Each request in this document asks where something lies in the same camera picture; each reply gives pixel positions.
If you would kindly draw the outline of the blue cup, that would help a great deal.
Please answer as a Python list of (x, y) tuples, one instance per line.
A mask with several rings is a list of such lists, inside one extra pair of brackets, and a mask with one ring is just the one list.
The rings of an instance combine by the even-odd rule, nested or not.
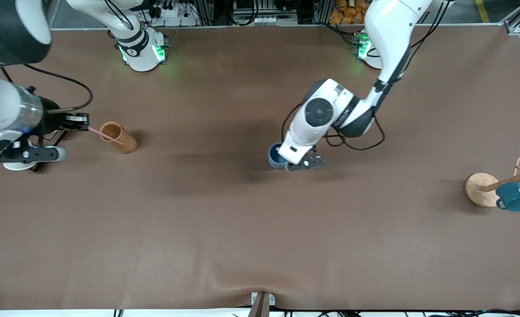
[(283, 156), (279, 154), (279, 148), (282, 146), (281, 142), (273, 143), (268, 150), (268, 162), (273, 169), (282, 170), (289, 163)]

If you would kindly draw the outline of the pink chopstick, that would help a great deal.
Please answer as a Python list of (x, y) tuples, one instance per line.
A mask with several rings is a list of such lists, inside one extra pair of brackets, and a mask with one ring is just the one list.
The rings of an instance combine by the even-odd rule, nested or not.
[(124, 145), (122, 142), (119, 142), (117, 139), (112, 138), (112, 137), (110, 137), (109, 135), (104, 134), (104, 133), (100, 132), (99, 130), (94, 129), (94, 128), (92, 128), (91, 126), (88, 126), (88, 131), (93, 132), (93, 133), (99, 135), (100, 137), (103, 137), (104, 139), (106, 139), (106, 140), (108, 140), (108, 141), (116, 142), (116, 143), (120, 144), (121, 146)]

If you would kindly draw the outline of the bamboo chopstick holder cup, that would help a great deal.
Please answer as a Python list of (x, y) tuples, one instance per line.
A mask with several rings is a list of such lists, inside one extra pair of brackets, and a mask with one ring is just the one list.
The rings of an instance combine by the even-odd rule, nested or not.
[(100, 137), (104, 142), (106, 142), (108, 145), (115, 148), (117, 151), (119, 151), (121, 154), (129, 155), (135, 150), (137, 150), (138, 143), (137, 140), (131, 135), (131, 133), (125, 129), (121, 124), (109, 121), (101, 128), (99, 129), (100, 132), (109, 135), (112, 138), (117, 139), (119, 142), (122, 142), (124, 145), (121, 146), (120, 144), (116, 142), (111, 142), (103, 137)]

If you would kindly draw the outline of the white power strip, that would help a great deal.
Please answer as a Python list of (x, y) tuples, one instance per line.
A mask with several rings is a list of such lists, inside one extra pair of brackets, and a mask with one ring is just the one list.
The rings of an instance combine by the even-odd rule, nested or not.
[(148, 0), (148, 22), (152, 27), (201, 26), (197, 8), (183, 0)]

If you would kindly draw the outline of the bag of orange fruit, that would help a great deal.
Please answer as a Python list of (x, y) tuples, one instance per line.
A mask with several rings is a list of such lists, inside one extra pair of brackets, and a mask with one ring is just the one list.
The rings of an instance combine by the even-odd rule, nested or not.
[(333, 0), (328, 24), (364, 24), (372, 0)]

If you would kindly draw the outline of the wooden mug tree stand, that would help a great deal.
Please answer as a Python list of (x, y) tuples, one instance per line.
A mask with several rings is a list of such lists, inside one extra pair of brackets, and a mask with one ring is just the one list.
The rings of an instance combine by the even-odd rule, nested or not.
[(496, 190), (507, 183), (520, 183), (520, 157), (517, 157), (513, 175), (499, 180), (491, 174), (475, 173), (465, 179), (464, 189), (469, 200), (479, 207), (496, 207), (500, 196)]

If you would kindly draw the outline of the teal mug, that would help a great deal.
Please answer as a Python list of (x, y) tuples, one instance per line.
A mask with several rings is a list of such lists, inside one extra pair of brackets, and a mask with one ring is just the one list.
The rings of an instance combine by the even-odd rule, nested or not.
[(497, 208), (513, 212), (520, 212), (520, 183), (509, 182), (495, 189), (498, 196)]

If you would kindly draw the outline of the metal table edge bracket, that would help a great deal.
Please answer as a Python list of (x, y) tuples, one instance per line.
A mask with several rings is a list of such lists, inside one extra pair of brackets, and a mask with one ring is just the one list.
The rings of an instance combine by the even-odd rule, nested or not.
[(268, 292), (251, 293), (251, 309), (248, 317), (269, 317), (270, 308), (276, 305), (275, 295)]

